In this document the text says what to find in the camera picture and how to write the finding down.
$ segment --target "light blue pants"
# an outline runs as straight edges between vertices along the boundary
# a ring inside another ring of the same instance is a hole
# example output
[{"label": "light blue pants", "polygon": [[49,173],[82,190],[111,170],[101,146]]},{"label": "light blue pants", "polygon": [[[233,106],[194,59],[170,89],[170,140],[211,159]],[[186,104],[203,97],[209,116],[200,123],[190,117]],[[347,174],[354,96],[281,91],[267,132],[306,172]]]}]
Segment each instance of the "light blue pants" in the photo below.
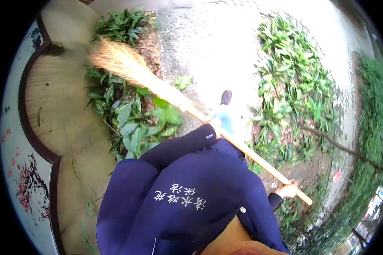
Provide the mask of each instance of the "light blue pants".
[{"label": "light blue pants", "polygon": [[[232,127],[232,117],[231,117],[231,109],[228,105],[220,105],[217,111],[214,114],[214,117],[219,117],[221,120],[221,126],[230,134],[234,135],[233,127]],[[247,167],[247,163],[244,158],[244,153],[242,153],[239,149],[237,149],[234,145],[225,140],[224,137],[217,140],[213,145],[210,146],[212,149],[219,150],[222,153],[226,153],[232,157],[237,156],[241,163]]]},{"label": "light blue pants", "polygon": [[222,128],[230,132],[230,134],[234,135],[232,127],[233,119],[231,117],[231,110],[229,105],[220,105],[220,107],[214,113],[214,117],[219,117],[221,120]]}]

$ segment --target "plum blossom painting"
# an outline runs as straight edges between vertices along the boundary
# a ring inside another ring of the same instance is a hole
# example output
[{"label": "plum blossom painting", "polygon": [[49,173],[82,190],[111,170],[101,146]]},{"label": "plum blossom painting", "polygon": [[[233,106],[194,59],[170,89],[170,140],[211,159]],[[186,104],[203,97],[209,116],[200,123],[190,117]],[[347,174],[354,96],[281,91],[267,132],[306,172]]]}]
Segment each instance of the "plum blossom painting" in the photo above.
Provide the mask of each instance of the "plum blossom painting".
[{"label": "plum blossom painting", "polygon": [[1,105],[0,153],[9,199],[26,235],[39,254],[58,255],[49,214],[52,164],[34,149],[25,135],[18,103],[24,69],[43,43],[40,28],[34,21],[16,52],[7,77]]}]

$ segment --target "leafy plant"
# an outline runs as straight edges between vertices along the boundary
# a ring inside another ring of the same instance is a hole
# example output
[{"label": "leafy plant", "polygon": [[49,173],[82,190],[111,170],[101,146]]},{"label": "leafy plant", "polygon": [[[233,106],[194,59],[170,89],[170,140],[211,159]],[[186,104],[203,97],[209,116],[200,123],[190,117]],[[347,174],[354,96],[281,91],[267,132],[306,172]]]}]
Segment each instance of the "leafy plant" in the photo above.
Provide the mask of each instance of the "leafy plant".
[{"label": "leafy plant", "polygon": [[86,78],[99,82],[98,86],[87,88],[89,104],[92,103],[93,110],[112,130],[110,152],[117,162],[139,158],[179,129],[180,114],[165,100],[154,98],[155,109],[142,108],[143,100],[152,101],[147,89],[129,85],[120,77],[90,66],[87,66]]},{"label": "leafy plant", "polygon": [[100,254],[98,247],[95,244],[92,244],[91,241],[89,240],[87,226],[85,225],[83,220],[81,220],[81,236],[82,236],[82,242],[87,247],[89,255]]},{"label": "leafy plant", "polygon": [[182,75],[182,76],[179,76],[176,81],[174,82],[174,86],[178,89],[178,90],[183,90],[185,89],[187,86],[190,85],[190,83],[192,82],[193,80],[193,76],[191,75]]},{"label": "leafy plant", "polygon": [[[369,155],[373,161],[383,164],[383,66],[376,59],[363,56],[360,59],[358,75],[363,80],[359,150]],[[289,222],[290,229],[281,228],[285,241],[296,254],[328,254],[342,244],[352,228],[361,222],[378,186],[383,186],[383,173],[378,173],[370,164],[358,160],[351,178],[353,182],[346,188],[345,196],[336,205],[340,210],[333,211],[320,226],[315,226],[311,231],[301,227],[307,222],[314,223],[316,215],[323,210],[323,206],[318,204],[311,208],[313,213],[307,214],[311,216],[310,219],[305,220],[305,217],[301,217],[297,222]],[[323,194],[324,186],[318,187],[317,194]],[[284,212],[277,213],[281,217],[286,216]],[[290,238],[292,229],[296,236],[303,235],[305,238],[301,242]]]},{"label": "leafy plant", "polygon": [[110,18],[107,21],[101,17],[96,22],[95,33],[102,37],[110,38],[113,41],[128,43],[136,46],[138,34],[145,33],[146,29],[142,23],[149,23],[149,20],[141,10],[141,6],[125,9],[123,13],[109,12]]},{"label": "leafy plant", "polygon": [[[145,14],[142,6],[108,15],[107,21],[103,18],[97,21],[95,34],[132,46],[136,46],[139,34],[147,32],[144,24],[156,21]],[[85,77],[97,83],[87,88],[90,97],[87,106],[92,104],[92,109],[109,126],[112,134],[109,152],[117,162],[139,158],[179,129],[182,120],[173,105],[158,97],[152,99],[147,88],[133,86],[104,69],[88,65],[86,68]]]},{"label": "leafy plant", "polygon": [[[332,146],[323,137],[313,139],[297,125],[312,120],[315,129],[329,134],[335,130],[333,81],[320,63],[317,48],[277,14],[263,19],[258,37],[268,58],[258,67],[262,75],[258,95],[263,99],[262,105],[253,110],[252,121],[261,130],[252,148],[276,168],[308,161],[316,150],[330,152]],[[301,245],[298,237],[307,235],[307,228],[323,208],[319,202],[324,199],[328,177],[318,178],[317,186],[306,189],[315,202],[311,208],[294,198],[284,201],[276,211],[284,241],[295,252]]]}]

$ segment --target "tree branch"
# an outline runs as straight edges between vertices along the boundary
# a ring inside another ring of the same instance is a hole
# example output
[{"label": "tree branch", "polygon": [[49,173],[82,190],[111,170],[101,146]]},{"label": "tree branch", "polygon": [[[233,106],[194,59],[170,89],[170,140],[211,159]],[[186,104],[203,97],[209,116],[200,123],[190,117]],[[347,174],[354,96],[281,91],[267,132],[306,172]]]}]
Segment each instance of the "tree branch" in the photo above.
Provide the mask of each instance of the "tree branch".
[{"label": "tree branch", "polygon": [[352,154],[353,156],[357,157],[358,159],[360,159],[361,161],[365,162],[365,163],[369,163],[371,166],[373,166],[374,168],[376,168],[377,170],[379,170],[379,172],[383,173],[383,167],[379,166],[378,164],[376,164],[375,162],[373,162],[372,160],[369,160],[368,158],[366,158],[365,156],[363,156],[362,154],[356,152],[356,151],[353,151],[353,150],[350,150],[342,145],[340,145],[337,141],[333,140],[329,135],[327,135],[326,133],[322,132],[322,131],[319,131],[319,130],[315,130],[315,129],[312,129],[310,127],[307,127],[301,123],[296,123],[301,129],[303,130],[307,130],[309,132],[312,132],[313,134],[315,135],[318,135],[318,136],[322,136],[322,137],[325,137],[326,140],[328,140],[332,145],[335,145],[337,148],[343,150],[343,151],[346,151],[347,153],[349,154]]}]

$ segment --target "jacket sleeve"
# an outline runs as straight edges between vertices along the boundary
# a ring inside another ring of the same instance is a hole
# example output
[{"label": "jacket sleeve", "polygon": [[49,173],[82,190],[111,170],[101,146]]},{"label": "jacket sleeve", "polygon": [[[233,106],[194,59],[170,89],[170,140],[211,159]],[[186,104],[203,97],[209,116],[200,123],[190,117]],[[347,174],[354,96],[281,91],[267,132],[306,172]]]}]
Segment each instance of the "jacket sleeve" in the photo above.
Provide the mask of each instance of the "jacket sleeve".
[{"label": "jacket sleeve", "polygon": [[205,124],[182,137],[162,142],[145,152],[139,160],[162,171],[173,161],[216,142],[216,133],[210,124]]},{"label": "jacket sleeve", "polygon": [[150,164],[120,161],[108,183],[96,223],[97,244],[103,255],[118,254],[144,198],[159,172]]},{"label": "jacket sleeve", "polygon": [[279,204],[282,202],[282,197],[280,197],[279,195],[271,192],[268,195],[268,202],[270,203],[270,206],[271,206],[272,210],[275,210],[276,207],[279,206]]}]

